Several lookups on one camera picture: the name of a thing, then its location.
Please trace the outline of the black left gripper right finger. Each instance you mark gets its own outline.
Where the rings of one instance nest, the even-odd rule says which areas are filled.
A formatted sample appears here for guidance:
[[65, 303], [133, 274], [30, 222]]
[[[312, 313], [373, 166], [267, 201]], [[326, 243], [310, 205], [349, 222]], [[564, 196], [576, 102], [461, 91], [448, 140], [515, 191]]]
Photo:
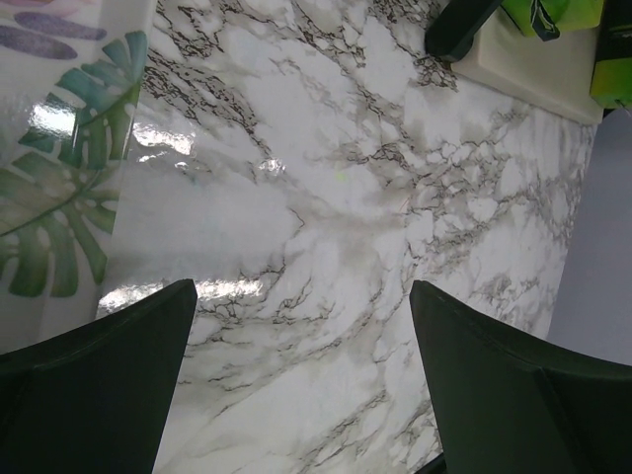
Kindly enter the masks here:
[[423, 472], [630, 472], [630, 366], [538, 339], [428, 281], [410, 305], [442, 445]]

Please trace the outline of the black green razor box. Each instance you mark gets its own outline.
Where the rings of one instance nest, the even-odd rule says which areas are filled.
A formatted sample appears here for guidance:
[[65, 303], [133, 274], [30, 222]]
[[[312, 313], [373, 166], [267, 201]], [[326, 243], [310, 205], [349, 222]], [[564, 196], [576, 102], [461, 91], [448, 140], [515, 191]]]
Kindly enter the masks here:
[[631, 0], [605, 2], [590, 94], [604, 109], [631, 107]]
[[505, 0], [501, 8], [525, 37], [556, 40], [600, 23], [603, 0]]

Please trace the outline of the beige black three-tier shelf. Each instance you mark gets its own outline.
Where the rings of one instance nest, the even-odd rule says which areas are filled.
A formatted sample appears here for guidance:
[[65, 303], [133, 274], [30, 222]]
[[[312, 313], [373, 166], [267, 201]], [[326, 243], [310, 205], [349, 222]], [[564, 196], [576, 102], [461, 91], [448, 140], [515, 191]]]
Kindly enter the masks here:
[[503, 1], [451, 1], [425, 34], [426, 52], [453, 72], [583, 124], [605, 111], [590, 94], [600, 24], [542, 41], [525, 37]]

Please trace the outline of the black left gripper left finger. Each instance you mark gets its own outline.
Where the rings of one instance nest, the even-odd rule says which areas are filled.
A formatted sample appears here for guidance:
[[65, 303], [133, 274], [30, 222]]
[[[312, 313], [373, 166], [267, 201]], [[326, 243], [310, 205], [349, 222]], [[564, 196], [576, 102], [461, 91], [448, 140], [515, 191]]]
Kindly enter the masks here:
[[182, 279], [2, 355], [2, 472], [151, 472], [197, 299]]

